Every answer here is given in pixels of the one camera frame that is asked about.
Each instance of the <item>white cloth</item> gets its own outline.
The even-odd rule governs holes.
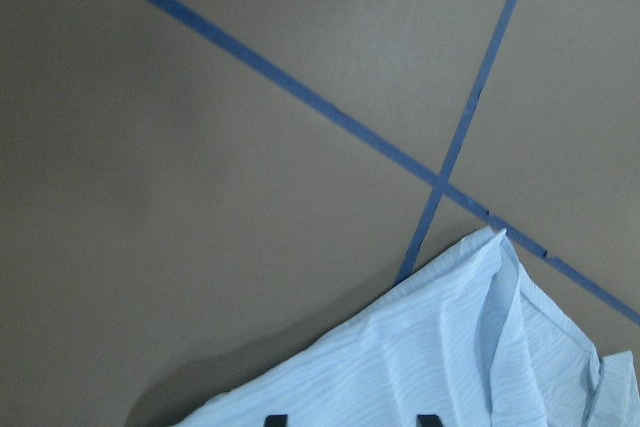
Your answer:
[[[640,426],[630,352],[592,342],[488,227],[180,427]]]

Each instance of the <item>blue stripe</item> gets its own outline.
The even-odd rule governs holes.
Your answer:
[[[487,48],[484,59],[482,60],[482,64],[480,65],[480,70],[478,70],[478,75],[476,76],[476,81],[473,84],[471,93],[469,94],[467,105],[462,112],[462,117],[460,118],[460,122],[458,123],[458,127],[456,128],[456,132],[453,135],[453,140],[449,145],[444,163],[442,164],[442,168],[440,169],[440,173],[438,174],[436,183],[431,190],[431,194],[429,195],[429,199],[427,200],[427,205],[425,206],[424,211],[422,212],[422,216],[418,221],[418,227],[413,234],[413,238],[411,239],[409,247],[407,248],[404,260],[400,265],[400,270],[398,271],[398,275],[395,281],[396,284],[406,279],[413,270],[416,259],[418,258],[418,254],[420,253],[422,242],[426,237],[427,232],[429,232],[429,227],[433,222],[436,210],[438,209],[438,205],[440,204],[443,189],[449,182],[449,178],[451,177],[451,173],[453,172],[453,167],[455,166],[456,161],[458,160],[458,157],[460,155],[460,149],[462,149],[464,139],[469,132],[469,126],[471,125],[473,115],[475,114],[476,107],[478,106],[480,94],[482,93],[482,90],[487,83],[487,79],[489,78],[489,74],[491,73],[491,68],[493,67],[493,63],[495,62],[496,56],[498,55],[500,44],[502,43],[505,32],[507,31],[507,26],[509,25],[511,14],[513,14],[513,10],[515,9],[517,3],[518,0],[506,0],[504,3],[504,7],[502,8],[502,12],[500,13],[500,18],[498,19],[496,28],[493,31],[491,42],[489,43],[489,47]]]
[[[187,27],[198,32],[213,44],[225,50],[236,59],[259,72],[273,83],[279,85],[294,97],[312,107],[347,132],[351,133],[365,144],[373,147],[385,157],[422,179],[427,184],[433,184],[436,174],[418,161],[405,154],[391,142],[383,139],[371,129],[365,127],[352,117],[340,111],[335,105],[315,93],[306,85],[294,79],[284,70],[269,62],[267,59],[224,32],[220,27],[209,22],[200,14],[194,12],[178,0],[148,0],[167,14],[182,22]]]
[[[249,48],[242,45],[237,40],[233,39],[228,34],[224,33],[221,29],[216,27],[214,24],[210,23],[191,9],[185,7],[177,0],[149,0],[152,4],[158,6],[180,22],[184,23],[188,27],[191,27],[196,32],[200,33],[207,39],[209,39],[214,44],[223,48],[234,57],[238,58],[245,64],[253,67],[260,73],[263,73],[260,70],[260,66],[271,66],[270,72],[279,73],[279,79],[288,85],[297,86],[301,93],[308,92],[310,93],[309,99],[318,100],[317,105],[313,105],[303,98],[304,96],[297,95],[292,92],[293,95],[301,99],[303,102],[307,103],[310,107],[314,108],[317,112],[322,115],[325,115],[328,119],[335,122],[336,124],[343,127],[348,132],[352,133],[360,140],[375,148],[383,155],[396,162],[401,167],[404,167],[407,171],[415,175],[420,180],[424,181],[429,185],[433,185],[436,181],[436,175],[429,170],[427,167],[421,165],[417,160],[413,159],[406,153],[399,150],[397,147],[393,146],[391,143],[385,141],[380,138],[377,134],[358,123],[354,119],[351,119],[346,114],[340,112],[336,107],[330,104],[328,101],[324,100],[318,94],[313,93],[310,89],[302,85],[297,80],[293,79],[291,76],[286,74],[284,71],[278,69],[277,67],[270,64],[268,61],[260,57],[258,54],[254,53]],[[255,59],[261,59],[260,62],[255,62]],[[272,77],[264,74],[270,80],[273,80],[278,85],[282,86],[281,82],[274,80]],[[570,267],[564,261],[557,259],[556,257],[549,258],[547,257],[547,251],[541,245],[535,243],[525,234],[517,230],[515,227],[509,225],[507,222],[502,220],[500,217],[497,217],[489,212],[489,209],[482,206],[478,202],[476,202],[473,198],[469,197],[467,194],[461,192],[450,184],[445,184],[442,188],[444,195],[449,197],[451,200],[456,202],[458,205],[468,210],[472,214],[476,215],[480,219],[486,221],[492,227],[496,229],[506,228],[507,235],[511,240],[517,242],[522,245],[529,252],[534,254],[535,256],[543,259],[547,264],[556,269],[561,274],[568,277],[570,280],[574,281],[581,287],[583,287],[588,292],[591,292],[600,300],[609,305],[612,309],[616,310],[620,314],[624,315],[632,322],[640,326],[640,314],[634,311],[631,307],[624,304],[621,300],[599,287],[596,283],[591,281],[589,278],[580,274],[578,271]]]

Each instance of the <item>light blue fabric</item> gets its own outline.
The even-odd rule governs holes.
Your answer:
[[[180,427],[640,426],[630,352],[606,357],[482,229]]]

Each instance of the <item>blue tape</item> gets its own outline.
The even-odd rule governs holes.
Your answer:
[[[433,218],[435,217],[436,210],[440,204],[440,199],[442,199],[443,189],[449,183],[453,167],[460,156],[460,150],[462,149],[464,139],[469,132],[473,115],[475,114],[476,107],[480,100],[480,94],[487,83],[487,79],[491,73],[491,68],[496,60],[500,44],[502,43],[505,32],[507,31],[509,20],[511,19],[511,15],[513,14],[517,3],[518,0],[506,0],[502,7],[502,12],[500,13],[498,23],[493,31],[491,42],[484,54],[482,64],[480,64],[480,69],[478,70],[478,75],[476,76],[473,88],[469,94],[467,105],[462,112],[460,122],[458,122],[458,127],[456,128],[456,132],[453,135],[453,139],[451,140],[451,144],[447,150],[447,155],[442,164],[442,168],[440,169],[440,173],[438,174],[436,182],[433,185],[433,189],[431,190],[431,194],[429,195],[429,199],[427,200],[427,205],[425,206],[420,220],[418,221],[418,227],[413,234],[413,238],[411,239],[409,247],[405,253],[404,260],[400,265],[400,270],[396,276],[396,284],[406,279],[413,270],[418,254],[420,253],[422,242],[429,232],[429,227],[433,223]]]
[[[245,47],[237,40],[233,39],[228,34],[224,33],[221,29],[198,15],[196,12],[185,7],[177,0],[149,0],[149,2],[158,6],[169,15],[173,16],[188,27],[191,27],[193,30],[200,33],[214,44],[229,52],[234,57],[238,58],[245,64],[265,75],[270,80],[282,86],[283,88],[285,88],[285,90],[289,91],[297,98],[307,103],[317,112],[324,115],[336,124],[340,125],[342,128],[355,135],[357,138],[365,142],[367,145],[373,147],[378,152],[381,152],[387,158],[405,168],[408,172],[412,173],[417,178],[421,179],[429,185],[435,184],[436,174],[434,174],[427,167],[421,165],[417,160],[413,159],[391,143],[382,139],[380,136],[375,134],[364,125],[358,123],[356,120],[339,111],[331,103],[324,100],[318,94],[312,92],[300,82],[286,74],[284,71],[278,69],[273,64],[269,63],[267,60],[263,59],[258,54],[251,51],[249,48]],[[270,75],[265,74],[263,70],[261,70],[263,68],[266,69],[265,71]],[[291,92],[291,90],[286,88],[283,84],[295,87],[294,91],[299,92],[300,95]],[[473,198],[456,189],[449,183],[443,184],[441,190],[445,196],[449,197],[465,210],[488,222],[489,225],[491,225],[493,228],[506,228],[507,235],[511,240],[523,246],[533,255],[543,259],[548,265],[556,269],[558,272],[565,275],[570,280],[574,281],[585,290],[598,297],[612,309],[616,310],[617,312],[640,326],[640,314],[638,312],[633,310],[631,307],[626,305],[614,295],[598,286],[595,282],[591,281],[586,276],[580,274],[564,261],[558,259],[557,257],[547,257],[547,251],[540,244],[537,244],[536,242],[531,240],[525,234],[520,232],[518,229],[516,229],[500,217],[493,215],[489,211],[489,209],[476,202]]]
[[[436,174],[178,0],[148,0],[427,184]]]

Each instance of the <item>tile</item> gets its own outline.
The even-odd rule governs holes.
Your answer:
[[[521,0],[452,183],[640,309],[640,3]]]
[[[8,424],[175,414],[391,285],[422,182],[143,0],[0,2]]]
[[[504,0],[181,0],[438,170]]]
[[[417,265],[423,266],[465,235],[485,226],[485,223],[451,200],[443,199],[422,245]],[[593,341],[598,354],[604,356],[631,350],[636,375],[640,378],[640,328],[553,267],[515,242],[513,244],[531,279]]]

